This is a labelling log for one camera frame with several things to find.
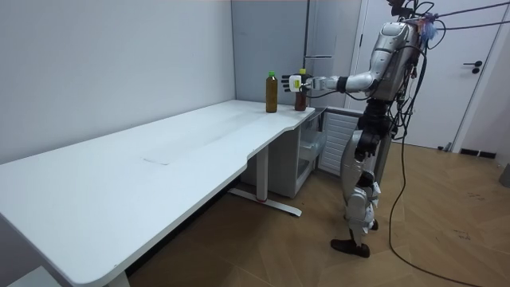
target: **black cable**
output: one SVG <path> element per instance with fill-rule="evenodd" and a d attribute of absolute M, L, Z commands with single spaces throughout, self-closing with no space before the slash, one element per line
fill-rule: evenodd
<path fill-rule="evenodd" d="M 397 95 L 403 90 L 404 92 L 407 90 L 407 85 L 409 84 L 409 78 L 410 78 L 410 75 L 408 74 L 407 72 L 408 70 L 406 69 L 406 71 L 404 72 L 404 80 L 402 81 L 402 83 L 400 84 L 400 87 L 398 87 L 398 92 L 395 93 L 395 96 L 393 97 L 393 100 L 391 101 L 391 104 L 390 106 L 388 107 L 388 116 L 390 116 L 390 119 L 391 119 L 391 125 L 390 127 L 388 128 L 388 131 L 386 132 L 387 134 L 390 134 L 391 131 L 393 130 L 394 127 L 401 127 L 399 121 L 399 114 L 400 114 L 400 104 L 397 104 L 397 113 L 395 114 L 395 116 L 393 116 L 393 112 L 391 112 L 391 109 L 393 108 L 393 103 L 395 102 L 395 99 L 397 98 Z"/>
<path fill-rule="evenodd" d="M 480 24 L 480 25 L 473 25 L 473 26 L 453 27 L 453 28 L 446 28 L 445 27 L 445 28 L 438 28 L 438 30 L 472 29 L 472 28 L 480 28 L 480 27 L 501 25 L 501 24 L 507 24 L 507 23 L 510 23 L 510 21 L 494 22 L 494 23 Z"/>
<path fill-rule="evenodd" d="M 420 9 L 420 7 L 423 5 L 423 4 L 430 4 L 430 7 L 429 9 L 427 9 L 425 12 L 423 12 L 423 14 L 427 14 L 429 13 L 429 11 L 434 7 L 436 6 L 436 4 L 434 2 L 428 2 L 428 1 L 424 1 L 424 2 L 421 2 L 420 4 L 418 4 L 418 6 L 416 7 L 416 10 L 415 12 L 418 12 L 418 9 Z"/>
<path fill-rule="evenodd" d="M 404 5 L 404 8 L 407 8 L 407 5 L 409 5 L 409 3 L 411 3 L 412 1 L 414 0 L 408 0 L 407 3 Z"/>
<path fill-rule="evenodd" d="M 433 47 L 429 47 L 429 42 L 427 42 L 427 49 L 435 49 L 437 46 L 439 46 L 439 44 L 441 44 L 441 42 L 443 41 L 443 39 L 445 38 L 446 36 L 446 25 L 445 23 L 442 21 L 442 20 L 436 20 L 436 22 L 440 22 L 442 25 L 443 25 L 443 35 L 441 36 L 441 39 L 439 39 L 439 42 L 434 45 Z"/>
<path fill-rule="evenodd" d="M 370 98 L 372 98 L 372 96 L 367 96 L 367 97 L 364 97 L 364 98 L 357 98 L 355 96 L 352 96 L 350 93 L 348 92 L 345 92 L 344 94 L 348 95 L 352 100 L 368 100 Z"/>
<path fill-rule="evenodd" d="M 499 4 L 494 4 L 494 5 L 487 5 L 487 6 L 482 6 L 482 7 L 472 8 L 472 9 L 459 10 L 459 11 L 455 11 L 455 12 L 451 12 L 451 13 L 440 14 L 437 16 L 437 18 L 451 16 L 451 15 L 455 15 L 455 14 L 473 12 L 473 11 L 477 11 L 477 10 L 489 9 L 489 8 L 494 8 L 494 7 L 508 5 L 508 4 L 510 4 L 510 2 L 503 2 L 503 3 L 499 3 Z"/>
<path fill-rule="evenodd" d="M 403 177 L 403 185 L 402 185 L 402 189 L 400 190 L 400 193 L 398 194 L 397 196 L 397 199 L 395 199 L 395 202 L 393 203 L 393 206 L 391 207 L 391 212 L 390 212 L 390 225 L 389 225 L 389 239 L 390 239 L 390 248 L 391 248 L 391 251 L 398 257 L 400 258 L 400 260 L 404 261 L 405 263 L 407 263 L 408 265 L 414 267 L 415 269 L 418 269 L 422 272 L 425 272 L 429 275 L 432 275 L 432 276 L 435 276 L 435 277 L 438 277 L 438 278 L 441 278 L 443 280 L 447 280 L 447 281 L 451 281 L 451 282 L 455 282 L 455 283 L 458 283 L 458 284 L 461 284 L 461 285 L 466 285 L 466 286 L 472 286 L 472 287 L 481 287 L 479 285 L 474 285 L 474 284 L 470 284 L 470 283 L 466 283 L 466 282 L 463 282 L 463 281 L 458 281 L 458 280 L 455 280 L 455 279 L 451 279 L 451 278 L 448 278 L 448 277 L 444 277 L 442 275 L 439 275 L 439 274 L 435 274 L 435 273 L 432 273 L 428 270 L 425 270 L 419 266 L 416 266 L 414 265 L 413 263 L 407 261 L 405 258 L 403 258 L 402 256 L 400 256 L 400 254 L 397 253 L 397 251 L 395 251 L 395 249 L 393 248 L 393 245 L 391 244 L 391 222 L 392 222 L 392 219 L 393 219 L 393 212 L 394 212 L 394 209 L 395 209 L 395 206 L 397 205 L 398 203 L 398 200 L 402 197 L 402 194 L 404 193 L 404 190 L 406 189 L 406 184 L 407 184 L 407 181 L 406 181 L 406 162 L 404 160 L 404 146 L 405 146 L 405 142 L 406 142 L 406 137 L 402 137 L 402 150 L 401 150 L 401 155 L 400 155 L 400 160 L 402 162 L 402 177 Z"/>
<path fill-rule="evenodd" d="M 405 163 L 405 160 L 404 160 L 404 146 L 406 144 L 407 128 L 409 127 L 409 122 L 410 122 L 410 119 L 411 119 L 411 117 L 413 115 L 412 110 L 413 110 L 413 107 L 414 107 L 414 102 L 415 102 L 416 98 L 418 97 L 418 93 L 419 93 L 420 88 L 422 86 L 422 82 L 423 82 L 423 78 L 425 77 L 425 71 L 426 71 L 426 66 L 427 66 L 427 55 L 426 55 L 427 50 L 422 51 L 418 47 L 415 47 L 415 46 L 412 46 L 412 45 L 406 45 L 406 46 L 401 47 L 400 49 L 405 49 L 406 47 L 411 47 L 411 48 L 416 49 L 417 51 L 420 52 L 420 54 L 423 56 L 423 65 L 422 65 L 422 70 L 420 71 L 420 76 L 418 78 L 417 87 L 416 87 L 416 90 L 414 92 L 414 97 L 410 101 L 409 106 L 407 107 L 407 110 L 404 113 L 405 117 L 402 118 L 403 127 L 404 127 L 404 135 L 401 137 L 401 139 L 402 139 L 401 162 L 402 162 L 403 185 L 402 185 L 402 189 L 400 190 L 400 193 L 398 194 L 397 198 L 395 199 L 395 201 L 393 203 L 393 206 L 391 207 L 389 227 L 388 227 L 388 230 L 389 230 L 388 242 L 389 242 L 389 245 L 390 245 L 390 249 L 391 249 L 391 252 L 393 252 L 393 254 L 395 254 L 395 256 L 397 256 L 400 260 L 404 261 L 407 265 L 409 265 L 409 266 L 411 266 L 411 267 L 413 267 L 415 269 L 418 269 L 418 270 L 420 270 L 420 271 L 422 271 L 424 273 L 427 273 L 429 275 L 441 278 L 443 280 L 455 282 L 455 283 L 458 283 L 458 284 L 461 284 L 461 285 L 472 286 L 472 287 L 481 287 L 479 285 L 474 285 L 474 284 L 466 283 L 466 282 L 463 282 L 463 281 L 458 281 L 458 280 L 455 280 L 455 279 L 452 279 L 452 278 L 444 277 L 442 275 L 439 275 L 439 274 L 430 272 L 430 271 L 428 271 L 426 269 L 423 269 L 422 267 L 416 266 L 413 263 L 407 261 L 402 256 L 400 256 L 400 254 L 398 254 L 397 251 L 395 251 L 395 249 L 393 247 L 393 244 L 391 242 L 391 223 L 393 221 L 394 209 L 395 209 L 395 207 L 396 207 L 396 205 L 398 203 L 398 200 L 402 197 L 402 195 L 403 195 L 403 193 L 404 193 L 404 191 L 406 189 L 406 185 L 407 185 L 407 181 L 406 181 L 406 163 Z M 405 104 L 403 104 L 400 108 L 398 108 L 398 114 L 400 114 L 401 116 L 402 116 L 402 110 L 403 110 L 404 106 L 405 106 Z"/>
<path fill-rule="evenodd" d="M 323 97 L 323 96 L 327 96 L 327 95 L 331 95 L 332 93 L 334 92 L 339 92 L 339 91 L 331 91 L 331 92 L 326 92 L 325 94 L 322 94 L 320 96 L 307 96 L 305 95 L 307 98 L 310 98 L 310 99 L 317 99 L 317 98 L 320 98 L 320 97 Z M 350 93 L 348 92 L 345 92 L 344 94 L 348 95 L 352 100 L 368 100 L 371 98 L 371 96 L 367 96 L 367 97 L 364 97 L 364 98 L 357 98 L 355 96 L 352 96 Z"/>
<path fill-rule="evenodd" d="M 419 0 L 414 0 L 414 3 L 413 3 L 413 18 L 414 18 L 414 15 L 416 14 L 416 10 L 418 9 L 418 2 L 419 2 Z"/>
<path fill-rule="evenodd" d="M 318 98 L 323 97 L 323 96 L 331 95 L 334 92 L 339 92 L 339 91 L 326 92 L 325 94 L 322 94 L 320 96 L 308 96 L 308 95 L 304 95 L 304 96 L 306 96 L 309 99 L 318 99 Z"/>

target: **robot leg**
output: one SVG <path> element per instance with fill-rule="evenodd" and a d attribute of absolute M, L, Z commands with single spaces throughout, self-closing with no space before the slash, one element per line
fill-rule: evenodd
<path fill-rule="evenodd" d="M 356 148 L 363 131 L 355 131 L 347 143 L 342 157 L 340 179 L 342 182 L 343 199 L 346 203 L 345 219 L 349 226 L 351 239 L 331 240 L 331 247 L 346 254 L 356 254 L 364 258 L 370 257 L 370 249 L 362 243 L 362 236 L 373 228 L 374 210 L 366 191 L 358 186 L 363 175 L 366 156 L 356 154 Z"/>
<path fill-rule="evenodd" d="M 359 179 L 356 186 L 362 188 L 365 193 L 367 193 L 367 199 L 372 205 L 372 210 L 374 207 L 377 207 L 379 204 L 379 195 L 381 194 L 381 189 L 375 182 L 374 173 L 372 171 L 363 171 L 361 178 Z M 376 231 L 378 229 L 379 223 L 374 218 L 373 222 L 371 223 L 370 230 Z"/>

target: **wooden floor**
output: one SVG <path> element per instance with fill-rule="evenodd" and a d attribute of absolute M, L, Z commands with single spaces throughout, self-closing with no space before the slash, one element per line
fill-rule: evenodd
<path fill-rule="evenodd" d="M 291 200 L 294 218 L 224 196 L 130 276 L 134 287 L 456 286 L 412 269 L 388 247 L 388 218 L 402 186 L 400 145 L 382 181 L 371 257 L 334 251 L 348 238 L 339 181 L 316 172 Z M 406 146 L 407 188 L 394 214 L 396 250 L 430 271 L 483 286 L 510 286 L 510 189 L 490 159 Z"/>

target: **bottle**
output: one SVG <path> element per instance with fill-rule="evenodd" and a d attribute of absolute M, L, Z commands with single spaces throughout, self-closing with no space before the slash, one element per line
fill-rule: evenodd
<path fill-rule="evenodd" d="M 300 75 L 306 75 L 306 69 L 300 69 Z M 296 103 L 294 109 L 297 111 L 304 111 L 306 109 L 306 92 L 296 93 Z"/>
<path fill-rule="evenodd" d="M 277 112 L 278 105 L 278 80 L 274 77 L 274 71 L 269 71 L 269 77 L 265 80 L 265 111 Z"/>

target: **desk surface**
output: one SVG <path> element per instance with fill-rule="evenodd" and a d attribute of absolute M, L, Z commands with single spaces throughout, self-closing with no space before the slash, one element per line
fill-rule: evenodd
<path fill-rule="evenodd" d="M 102 286 L 313 108 L 231 100 L 0 166 L 0 215 L 72 284 Z"/>

